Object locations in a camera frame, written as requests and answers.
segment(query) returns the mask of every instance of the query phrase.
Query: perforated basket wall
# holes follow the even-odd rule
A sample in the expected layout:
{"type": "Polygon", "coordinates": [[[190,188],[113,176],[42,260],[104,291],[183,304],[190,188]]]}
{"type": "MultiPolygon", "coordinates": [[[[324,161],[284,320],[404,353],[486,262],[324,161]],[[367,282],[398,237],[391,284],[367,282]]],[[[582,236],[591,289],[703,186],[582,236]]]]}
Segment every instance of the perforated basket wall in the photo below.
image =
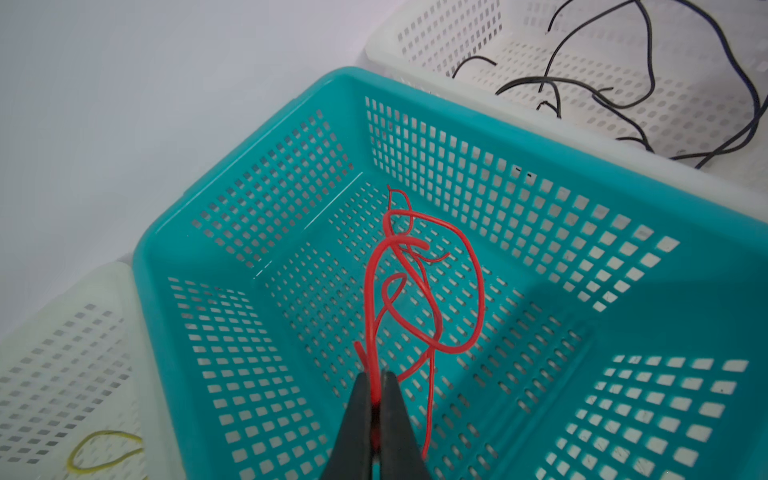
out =
{"type": "MultiPolygon", "coordinates": [[[[480,340],[437,356],[435,478],[722,479],[765,467],[753,320],[766,316],[766,224],[344,69],[192,186],[137,249],[190,478],[319,476],[361,371],[353,341],[387,184],[467,233],[487,285],[480,340]]],[[[417,221],[413,235],[429,255],[451,254],[429,278],[443,341],[463,343],[478,318],[467,253],[434,225],[417,221]]],[[[395,271],[385,257],[377,281],[395,271]]],[[[397,304],[431,332],[413,285],[397,304]]],[[[395,372],[424,350],[391,319],[378,341],[395,372]]],[[[422,368],[402,385],[420,441],[427,378],[422,368]]]]}
{"type": "MultiPolygon", "coordinates": [[[[515,78],[543,75],[558,43],[581,23],[618,4],[609,0],[577,0],[550,19],[564,2],[550,0],[413,0],[389,18],[369,41],[369,55],[400,81],[426,91],[442,91],[436,79],[450,78],[471,55],[482,60],[465,64],[456,75],[458,89],[446,94],[467,104],[473,91],[495,93],[515,78]]],[[[763,2],[695,2],[723,27],[731,47],[758,87],[768,91],[768,5],[763,2]]],[[[672,0],[645,0],[654,37],[657,89],[644,103],[624,111],[647,133],[664,157],[711,151],[738,132],[753,116],[750,96],[733,73],[712,28],[701,17],[672,0]]],[[[608,96],[626,104],[650,86],[646,67],[647,36],[640,11],[621,8],[572,37],[556,57],[551,76],[573,78],[596,88],[613,87],[608,96]]],[[[560,84],[564,121],[609,138],[635,136],[635,129],[574,85],[560,84]]],[[[535,109],[554,103],[550,87],[538,85],[506,91],[496,105],[508,102],[535,109]]],[[[508,113],[515,115],[514,110],[508,113]]],[[[545,108],[543,115],[554,116],[545,108]]],[[[765,136],[756,146],[713,162],[710,169],[756,190],[768,191],[763,155],[765,136]]],[[[686,160],[697,163],[700,159],[686,160]]]]}
{"type": "MultiPolygon", "coordinates": [[[[88,434],[114,429],[141,435],[131,361],[125,345],[125,301],[135,297],[131,269],[103,266],[47,305],[0,347],[0,475],[71,478],[66,461],[88,434]]],[[[97,438],[78,465],[109,462],[137,448],[97,438]]],[[[135,455],[104,473],[141,480],[135,455]]]]}

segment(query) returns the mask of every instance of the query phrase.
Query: red wire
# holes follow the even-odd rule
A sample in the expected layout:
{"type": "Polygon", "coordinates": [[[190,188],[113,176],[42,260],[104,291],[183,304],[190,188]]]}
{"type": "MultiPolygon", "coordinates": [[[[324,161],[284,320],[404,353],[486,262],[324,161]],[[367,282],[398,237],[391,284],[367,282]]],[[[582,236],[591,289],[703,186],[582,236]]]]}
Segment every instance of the red wire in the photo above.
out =
{"type": "MultiPolygon", "coordinates": [[[[427,350],[416,360],[413,365],[410,366],[410,368],[408,368],[405,372],[401,373],[397,377],[400,382],[403,382],[411,375],[418,372],[422,366],[424,366],[424,364],[429,361],[427,424],[424,446],[422,447],[422,457],[426,458],[427,451],[429,450],[429,443],[432,440],[432,404],[435,398],[435,353],[443,352],[452,355],[458,355],[459,353],[467,352],[477,343],[477,340],[480,337],[480,333],[482,331],[483,318],[485,316],[485,284],[483,281],[482,272],[480,270],[480,262],[475,255],[475,251],[472,249],[472,245],[470,245],[469,240],[462,231],[450,223],[440,220],[437,217],[432,217],[420,212],[413,211],[411,208],[411,200],[408,198],[406,192],[389,188],[389,186],[387,186],[387,188],[389,189],[389,205],[383,219],[385,238],[381,243],[379,243],[378,246],[376,246],[373,253],[371,254],[370,261],[366,267],[365,288],[363,290],[363,296],[365,299],[367,351],[362,347],[360,342],[355,342],[354,346],[355,351],[357,351],[357,354],[360,357],[360,362],[362,363],[364,370],[367,371],[371,377],[371,400],[374,408],[378,408],[379,404],[381,403],[382,393],[381,372],[378,368],[379,354],[376,350],[376,334],[379,331],[379,325],[381,324],[384,314],[389,312],[389,314],[392,316],[392,318],[395,319],[397,323],[408,330],[408,332],[410,332],[413,336],[427,344],[427,350]],[[392,210],[393,193],[398,193],[404,196],[406,199],[406,204],[408,205],[408,210],[392,210]],[[392,226],[393,216],[405,216],[409,218],[408,229],[405,232],[395,234],[394,228],[392,226]],[[424,263],[442,262],[448,258],[450,253],[447,253],[446,255],[443,255],[437,259],[428,259],[422,254],[413,251],[413,247],[419,248],[420,250],[429,249],[429,244],[424,240],[408,236],[413,230],[413,221],[415,218],[434,223],[435,225],[439,225],[440,227],[444,227],[455,233],[464,244],[464,247],[467,250],[467,254],[469,255],[469,259],[472,262],[472,266],[475,268],[475,275],[477,276],[478,281],[478,319],[475,323],[475,328],[472,331],[472,335],[469,337],[469,340],[460,346],[447,346],[440,343],[440,336],[442,335],[443,331],[442,314],[440,313],[440,309],[437,305],[437,302],[435,301],[435,296],[432,294],[426,268],[424,267],[424,263]],[[402,267],[406,270],[407,275],[406,273],[395,273],[394,275],[391,275],[386,280],[384,280],[381,289],[381,296],[382,301],[384,302],[384,307],[379,311],[378,315],[374,316],[376,300],[374,298],[375,293],[373,287],[374,281],[376,279],[376,268],[379,265],[381,257],[387,250],[390,249],[395,254],[395,257],[400,262],[402,267]],[[416,272],[411,261],[406,258],[405,254],[408,254],[408,256],[411,257],[413,261],[415,261],[421,275],[416,272]],[[435,334],[432,337],[426,335],[416,326],[409,323],[409,321],[403,318],[403,316],[400,315],[400,313],[395,309],[394,302],[402,292],[407,283],[407,278],[409,277],[419,288],[419,290],[422,291],[424,297],[427,299],[427,303],[429,303],[429,308],[432,310],[432,318],[435,320],[435,334]],[[394,295],[389,296],[389,286],[397,280],[400,280],[400,284],[397,286],[394,295]]],[[[378,445],[378,439],[375,439],[374,444],[378,445]]]]}

